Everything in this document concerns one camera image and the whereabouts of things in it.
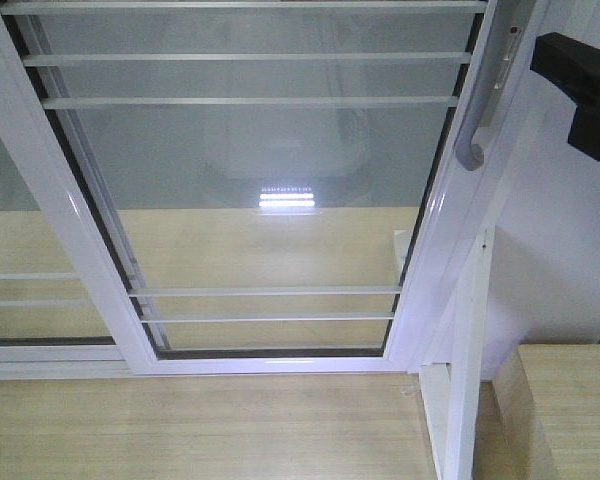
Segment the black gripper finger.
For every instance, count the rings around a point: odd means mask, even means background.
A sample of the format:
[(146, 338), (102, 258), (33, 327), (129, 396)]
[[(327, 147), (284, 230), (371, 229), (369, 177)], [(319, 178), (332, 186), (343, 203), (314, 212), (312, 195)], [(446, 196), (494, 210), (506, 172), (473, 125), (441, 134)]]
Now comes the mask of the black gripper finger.
[(548, 33), (536, 38), (530, 69), (575, 103), (568, 143), (600, 161), (600, 49)]

